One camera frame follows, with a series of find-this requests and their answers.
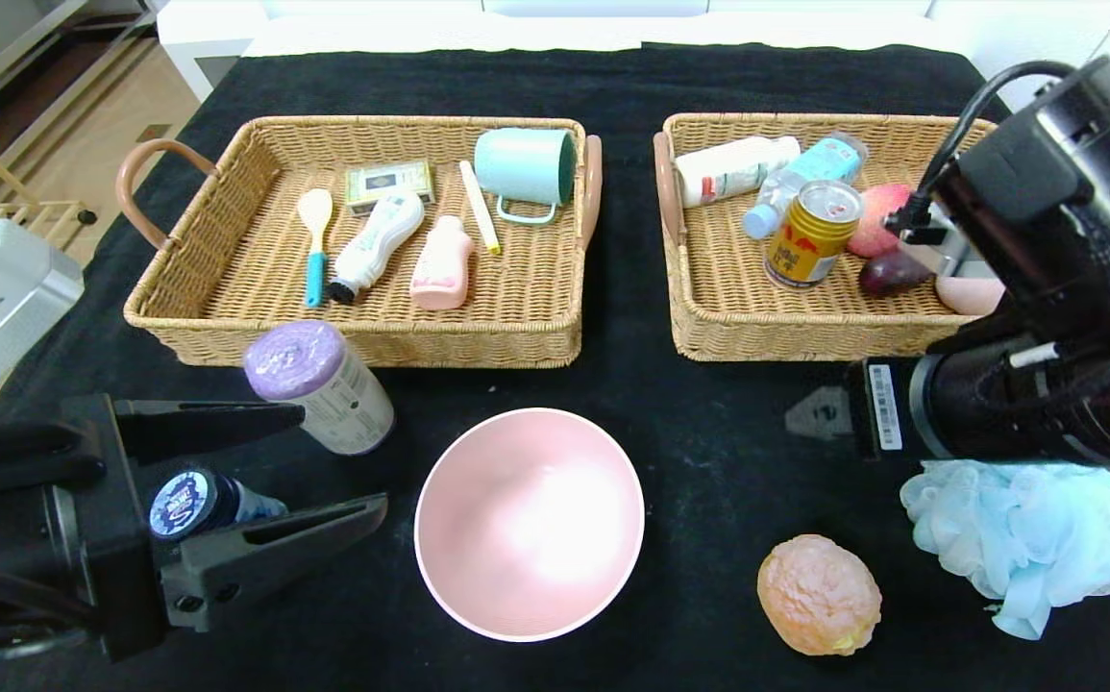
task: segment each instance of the white spray bottle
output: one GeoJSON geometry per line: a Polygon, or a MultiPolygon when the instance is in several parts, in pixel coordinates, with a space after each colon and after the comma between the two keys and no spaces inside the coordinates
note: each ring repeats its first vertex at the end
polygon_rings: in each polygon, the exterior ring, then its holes
{"type": "Polygon", "coordinates": [[[393,251],[422,224],[422,200],[408,189],[375,202],[365,227],[336,254],[336,275],[327,284],[327,297],[349,305],[362,289],[370,289],[389,267],[393,251]]]}

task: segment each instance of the small bottle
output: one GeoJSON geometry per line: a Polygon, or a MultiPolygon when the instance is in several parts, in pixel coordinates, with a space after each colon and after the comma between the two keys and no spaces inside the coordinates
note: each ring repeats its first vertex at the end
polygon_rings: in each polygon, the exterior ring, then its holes
{"type": "Polygon", "coordinates": [[[747,137],[674,159],[683,180],[683,207],[699,207],[758,188],[770,171],[795,161],[801,148],[793,137],[747,137]]]}
{"type": "Polygon", "coordinates": [[[375,283],[389,267],[393,251],[422,224],[422,200],[408,189],[375,202],[365,227],[336,254],[336,275],[327,284],[327,297],[349,305],[359,290],[375,283]]]}
{"type": "Polygon", "coordinates": [[[410,298],[422,310],[453,310],[465,303],[468,258],[474,241],[457,217],[440,217],[410,280],[410,298]]]}
{"type": "Polygon", "coordinates": [[[764,179],[756,205],[743,214],[744,231],[756,240],[769,237],[781,223],[789,202],[798,195],[801,185],[815,180],[852,183],[868,153],[870,150],[861,140],[845,132],[831,132],[820,139],[789,166],[764,179]]]}
{"type": "Polygon", "coordinates": [[[243,353],[243,371],[265,402],[303,407],[303,430],[336,454],[374,450],[395,421],[375,373],[326,321],[274,328],[243,353]]]}
{"type": "Polygon", "coordinates": [[[158,491],[149,509],[155,539],[182,540],[233,523],[279,518],[285,503],[248,490],[215,470],[193,468],[175,474],[158,491]]]}

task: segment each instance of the blue handle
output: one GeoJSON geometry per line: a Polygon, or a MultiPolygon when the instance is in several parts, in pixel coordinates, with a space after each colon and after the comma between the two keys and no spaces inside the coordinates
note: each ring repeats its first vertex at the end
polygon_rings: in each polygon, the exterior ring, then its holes
{"type": "Polygon", "coordinates": [[[307,254],[307,303],[309,308],[319,308],[323,302],[323,253],[307,254]]]}

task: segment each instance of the black tablecloth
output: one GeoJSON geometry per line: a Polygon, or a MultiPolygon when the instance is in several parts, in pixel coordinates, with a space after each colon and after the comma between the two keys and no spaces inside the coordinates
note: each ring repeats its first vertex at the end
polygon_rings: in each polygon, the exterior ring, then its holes
{"type": "MultiPolygon", "coordinates": [[[[602,136],[584,352],[558,371],[380,371],[400,422],[365,459],[335,459],[301,431],[213,457],[291,507],[387,490],[390,515],[231,630],[179,631],[115,665],[94,646],[0,664],[0,689],[1110,689],[1110,596],[1056,610],[1039,643],[999,633],[972,586],[914,546],[897,499],[914,469],[865,465],[849,443],[784,433],[784,411],[839,381],[841,364],[699,364],[669,340],[650,141],[666,116],[955,114],[979,83],[963,58],[909,47],[240,61],[180,137],[211,158],[241,123],[266,114],[541,116],[602,136]],[[451,621],[427,594],[413,510],[460,432],[532,404],[579,412],[619,440],[640,478],[647,530],[633,578],[597,619],[547,643],[503,644],[451,621]],[[758,562],[804,531],[857,553],[884,591],[884,622],[852,658],[793,652],[758,609],[758,562]]],[[[169,158],[138,198],[169,228],[199,183],[169,158]]],[[[253,399],[242,372],[182,367],[124,323],[121,307],[151,253],[123,219],[111,228],[84,298],[0,395],[0,421],[90,391],[253,399]]]]}

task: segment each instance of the wicker weave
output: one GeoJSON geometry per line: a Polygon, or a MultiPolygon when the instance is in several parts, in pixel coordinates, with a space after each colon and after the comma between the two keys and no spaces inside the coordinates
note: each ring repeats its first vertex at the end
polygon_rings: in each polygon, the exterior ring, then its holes
{"type": "MultiPolygon", "coordinates": [[[[300,319],[336,324],[373,367],[566,367],[581,351],[585,149],[584,128],[566,119],[255,119],[234,136],[218,173],[204,181],[154,255],[124,317],[199,367],[238,367],[261,333],[300,319]],[[503,254],[490,255],[481,251],[457,162],[472,161],[476,138],[498,127],[572,131],[576,192],[551,224],[494,218],[503,254]],[[366,220],[349,215],[340,202],[345,171],[415,159],[431,161],[436,195],[418,233],[393,253],[382,279],[354,305],[305,308],[310,235],[296,214],[301,194],[326,188],[339,200],[325,235],[331,264],[366,220]],[[410,275],[422,235],[443,214],[460,217],[475,241],[468,298],[458,310],[418,310],[410,298],[410,275]]],[[[545,207],[521,202],[512,210],[535,214],[545,207]]],[[[597,211],[588,218],[595,220],[597,211]]]]}
{"type": "MultiPolygon", "coordinates": [[[[677,157],[744,137],[791,134],[806,148],[840,130],[870,147],[857,188],[916,184],[955,122],[928,116],[676,114],[666,119],[664,137],[655,138],[658,175],[663,147],[677,157]]],[[[991,128],[973,124],[963,144],[976,143],[991,128]]],[[[672,184],[666,191],[677,194],[679,189],[672,184]]],[[[971,319],[942,305],[929,283],[889,298],[864,295],[857,275],[865,260],[848,253],[815,289],[778,288],[764,270],[767,241],[751,240],[741,228],[744,211],[755,202],[748,193],[680,210],[682,231],[663,222],[669,324],[675,347],[686,358],[854,360],[918,353],[971,319]]],[[[670,204],[666,214],[676,217],[673,210],[680,207],[678,201],[670,204]]]]}

